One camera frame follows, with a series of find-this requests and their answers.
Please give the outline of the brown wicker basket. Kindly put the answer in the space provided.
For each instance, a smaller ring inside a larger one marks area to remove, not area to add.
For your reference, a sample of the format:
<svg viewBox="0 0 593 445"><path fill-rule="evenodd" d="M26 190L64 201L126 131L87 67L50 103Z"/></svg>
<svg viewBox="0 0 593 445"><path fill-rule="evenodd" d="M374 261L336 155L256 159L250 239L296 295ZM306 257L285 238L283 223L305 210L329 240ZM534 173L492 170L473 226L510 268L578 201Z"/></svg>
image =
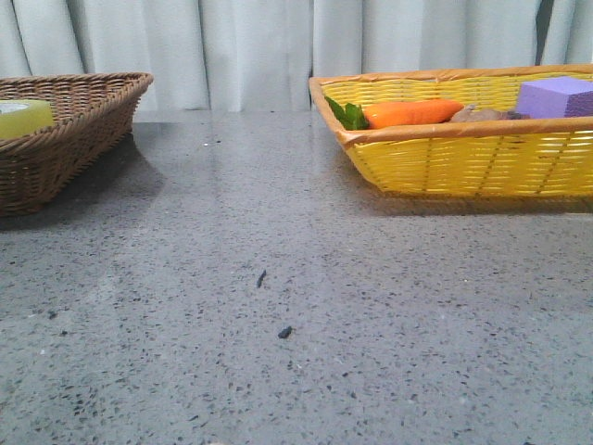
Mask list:
<svg viewBox="0 0 593 445"><path fill-rule="evenodd" d="M1 142L1 215L38 211L130 134L153 81L145 72L3 78L1 97L48 101L54 124Z"/></svg>

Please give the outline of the yellow-green tape roll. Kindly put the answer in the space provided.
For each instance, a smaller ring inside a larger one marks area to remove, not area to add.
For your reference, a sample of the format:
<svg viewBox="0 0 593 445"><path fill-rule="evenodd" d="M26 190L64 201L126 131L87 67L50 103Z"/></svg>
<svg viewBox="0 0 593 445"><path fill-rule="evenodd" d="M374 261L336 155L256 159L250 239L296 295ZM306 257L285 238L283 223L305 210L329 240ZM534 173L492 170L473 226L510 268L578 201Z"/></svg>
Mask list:
<svg viewBox="0 0 593 445"><path fill-rule="evenodd" d="M49 101L38 99L2 100L0 137L2 140L32 134L54 124Z"/></svg>

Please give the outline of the orange toy carrot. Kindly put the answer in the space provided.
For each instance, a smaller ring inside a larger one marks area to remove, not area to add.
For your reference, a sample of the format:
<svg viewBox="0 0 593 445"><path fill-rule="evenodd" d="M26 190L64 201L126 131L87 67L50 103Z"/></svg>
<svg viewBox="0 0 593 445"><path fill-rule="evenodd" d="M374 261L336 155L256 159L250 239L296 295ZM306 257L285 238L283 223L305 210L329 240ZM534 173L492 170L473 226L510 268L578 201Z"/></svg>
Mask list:
<svg viewBox="0 0 593 445"><path fill-rule="evenodd" d="M464 108L462 103L450 99L390 101L371 104L366 108L353 103L346 103L342 107L329 96L325 100L346 130L441 123L449 121Z"/></svg>

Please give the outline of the purple foam block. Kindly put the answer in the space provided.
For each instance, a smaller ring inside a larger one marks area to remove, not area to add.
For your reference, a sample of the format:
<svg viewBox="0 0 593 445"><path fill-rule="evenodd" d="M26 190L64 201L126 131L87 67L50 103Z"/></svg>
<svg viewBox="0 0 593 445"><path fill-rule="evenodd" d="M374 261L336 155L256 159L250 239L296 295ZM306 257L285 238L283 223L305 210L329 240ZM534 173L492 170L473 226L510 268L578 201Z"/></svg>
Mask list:
<svg viewBox="0 0 593 445"><path fill-rule="evenodd" d="M592 82L569 76L524 82L515 111L531 119L591 116Z"/></svg>

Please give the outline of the white curtain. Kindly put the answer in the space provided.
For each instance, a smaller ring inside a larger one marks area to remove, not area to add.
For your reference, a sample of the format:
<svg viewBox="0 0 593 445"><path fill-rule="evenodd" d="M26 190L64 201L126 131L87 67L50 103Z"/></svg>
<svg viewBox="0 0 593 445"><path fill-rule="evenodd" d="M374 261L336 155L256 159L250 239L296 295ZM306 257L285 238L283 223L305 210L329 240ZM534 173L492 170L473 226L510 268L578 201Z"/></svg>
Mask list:
<svg viewBox="0 0 593 445"><path fill-rule="evenodd" d="M588 1L5 1L5 77L144 71L142 110L305 110L308 80L592 59Z"/></svg>

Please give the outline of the brown dried leaf toy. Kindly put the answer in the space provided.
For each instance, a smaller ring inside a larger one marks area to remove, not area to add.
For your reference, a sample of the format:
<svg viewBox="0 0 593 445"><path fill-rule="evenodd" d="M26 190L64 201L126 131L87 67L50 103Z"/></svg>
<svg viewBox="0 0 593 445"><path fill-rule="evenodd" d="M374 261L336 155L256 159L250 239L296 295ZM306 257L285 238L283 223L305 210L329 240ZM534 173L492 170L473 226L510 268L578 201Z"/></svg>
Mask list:
<svg viewBox="0 0 593 445"><path fill-rule="evenodd" d="M447 123L479 122L479 121L520 121L528 120L528 114L515 110L497 110L493 108L477 108L475 104L463 107L453 114Z"/></svg>

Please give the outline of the yellow woven basket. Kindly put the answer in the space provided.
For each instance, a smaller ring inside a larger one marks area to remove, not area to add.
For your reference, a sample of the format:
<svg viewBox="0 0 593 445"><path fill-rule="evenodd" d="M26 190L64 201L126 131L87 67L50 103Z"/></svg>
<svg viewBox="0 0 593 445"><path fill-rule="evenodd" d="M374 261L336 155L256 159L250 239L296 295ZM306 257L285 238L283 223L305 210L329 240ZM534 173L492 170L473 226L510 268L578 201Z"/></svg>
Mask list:
<svg viewBox="0 0 593 445"><path fill-rule="evenodd" d="M311 98L361 176L383 192L408 196L589 197L592 120L482 121L349 131L327 101L448 98L512 109L522 83L592 78L589 64L450 69L312 77Z"/></svg>

